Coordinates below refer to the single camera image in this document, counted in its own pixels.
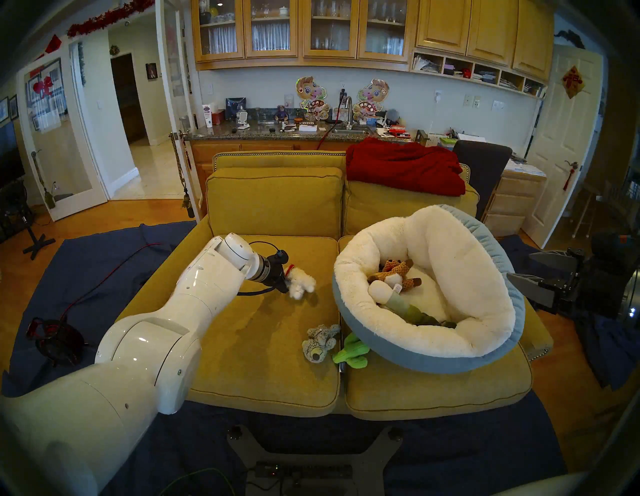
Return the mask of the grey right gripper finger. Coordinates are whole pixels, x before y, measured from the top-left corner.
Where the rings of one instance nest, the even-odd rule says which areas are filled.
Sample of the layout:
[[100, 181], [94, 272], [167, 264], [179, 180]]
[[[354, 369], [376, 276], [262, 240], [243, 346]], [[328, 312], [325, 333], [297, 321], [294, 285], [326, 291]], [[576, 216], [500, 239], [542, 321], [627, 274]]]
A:
[[508, 273], [507, 279], [534, 303], [547, 309], [551, 309], [556, 304], [555, 290], [540, 285], [543, 282], [542, 278], [530, 274]]
[[549, 250], [529, 254], [529, 258], [548, 268], [575, 273], [579, 271], [579, 250]]

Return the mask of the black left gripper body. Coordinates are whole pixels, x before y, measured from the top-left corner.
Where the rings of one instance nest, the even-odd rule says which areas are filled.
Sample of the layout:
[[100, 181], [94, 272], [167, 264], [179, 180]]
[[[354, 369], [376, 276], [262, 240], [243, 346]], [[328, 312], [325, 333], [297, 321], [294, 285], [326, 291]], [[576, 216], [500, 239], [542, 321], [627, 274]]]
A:
[[283, 249], [277, 249], [276, 253], [267, 257], [267, 261], [269, 263], [267, 286], [282, 294], [287, 293], [285, 265], [289, 261], [288, 254]]

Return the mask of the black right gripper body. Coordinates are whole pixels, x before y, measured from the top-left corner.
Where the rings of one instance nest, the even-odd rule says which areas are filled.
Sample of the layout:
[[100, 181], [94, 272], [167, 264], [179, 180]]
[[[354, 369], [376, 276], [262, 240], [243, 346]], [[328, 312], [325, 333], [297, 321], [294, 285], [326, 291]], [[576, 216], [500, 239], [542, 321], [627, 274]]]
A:
[[579, 250], [579, 271], [558, 280], [552, 286], [555, 305], [541, 308], [552, 314], [588, 311], [605, 318], [634, 318], [634, 235], [596, 233], [589, 257], [581, 249], [566, 250]]

